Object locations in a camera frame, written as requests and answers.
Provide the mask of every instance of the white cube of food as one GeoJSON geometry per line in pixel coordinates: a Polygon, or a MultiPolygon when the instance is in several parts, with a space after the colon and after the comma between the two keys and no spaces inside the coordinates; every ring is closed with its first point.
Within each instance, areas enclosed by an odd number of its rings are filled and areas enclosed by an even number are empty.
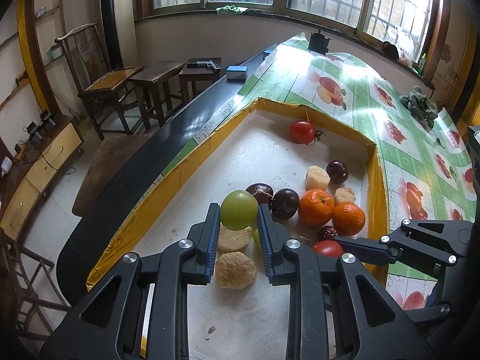
{"type": "Polygon", "coordinates": [[[337,188],[337,190],[335,191],[335,195],[333,196],[333,201],[335,203],[335,206],[343,202],[354,203],[355,200],[356,200],[355,192],[353,192],[352,188],[349,188],[349,187],[337,188]]]}
{"type": "Polygon", "coordinates": [[[307,170],[305,177],[305,189],[308,190],[325,190],[330,182],[330,176],[325,169],[312,165],[307,170]]]}

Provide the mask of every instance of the green vegetable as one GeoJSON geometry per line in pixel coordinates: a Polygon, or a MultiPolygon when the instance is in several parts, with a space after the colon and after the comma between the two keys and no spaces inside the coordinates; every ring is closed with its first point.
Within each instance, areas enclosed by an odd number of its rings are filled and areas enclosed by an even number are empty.
{"type": "Polygon", "coordinates": [[[418,85],[413,87],[408,96],[400,96],[398,100],[416,120],[426,122],[430,128],[434,128],[438,116],[437,105],[422,93],[418,85]]]}

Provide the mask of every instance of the tangerine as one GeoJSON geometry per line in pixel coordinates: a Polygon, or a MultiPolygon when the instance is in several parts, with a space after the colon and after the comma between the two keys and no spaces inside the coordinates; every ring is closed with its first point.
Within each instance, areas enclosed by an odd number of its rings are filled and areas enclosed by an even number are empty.
{"type": "Polygon", "coordinates": [[[323,226],[332,219],[333,198],[325,191],[313,189],[305,192],[298,205],[298,217],[309,226],[323,226]]]}
{"type": "Polygon", "coordinates": [[[338,235],[351,237],[365,226],[365,213],[355,203],[343,202],[335,207],[332,222],[338,235]]]}

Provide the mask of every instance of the wooden pillar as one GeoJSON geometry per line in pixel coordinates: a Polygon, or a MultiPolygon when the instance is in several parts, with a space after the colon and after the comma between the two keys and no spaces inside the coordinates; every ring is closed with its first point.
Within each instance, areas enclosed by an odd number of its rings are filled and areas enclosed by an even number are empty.
{"type": "Polygon", "coordinates": [[[17,21],[23,63],[38,106],[41,112],[49,110],[52,114],[57,114],[60,109],[45,73],[38,46],[34,0],[18,0],[17,21]]]}

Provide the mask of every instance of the tiled floor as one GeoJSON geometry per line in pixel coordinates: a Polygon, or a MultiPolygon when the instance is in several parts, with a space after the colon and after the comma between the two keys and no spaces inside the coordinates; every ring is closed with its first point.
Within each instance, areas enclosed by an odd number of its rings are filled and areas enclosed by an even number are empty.
{"type": "MultiPolygon", "coordinates": [[[[128,124],[133,126],[138,120],[138,116],[138,108],[127,111],[126,117],[128,124]]],[[[156,120],[151,119],[150,123],[152,126],[150,132],[158,130],[159,125],[156,120]]],[[[112,114],[102,127],[121,130],[122,124],[116,114],[112,114]]],[[[141,126],[136,134],[142,133],[143,131],[143,126],[141,126]]],[[[78,190],[101,143],[93,128],[90,128],[88,132],[85,133],[83,139],[85,140],[82,145],[83,155],[74,154],[68,164],[62,169],[63,175],[57,176],[54,180],[54,183],[47,193],[47,197],[40,202],[35,209],[32,215],[34,219],[29,228],[26,229],[24,245],[54,263],[57,262],[58,255],[63,246],[81,220],[80,217],[72,214],[71,209],[78,190]]],[[[27,274],[31,277],[37,265],[28,258],[22,261],[27,274]]],[[[51,271],[51,276],[53,281],[57,283],[56,268],[51,271]]],[[[34,282],[34,288],[41,299],[58,302],[58,298],[43,273],[38,275],[34,282]]],[[[49,309],[42,309],[42,311],[54,329],[65,316],[65,313],[61,311],[49,309]]],[[[33,318],[30,326],[32,332],[47,334],[37,316],[33,318]]],[[[43,345],[42,342],[38,341],[23,340],[23,342],[34,354],[38,354],[43,345]]]]}

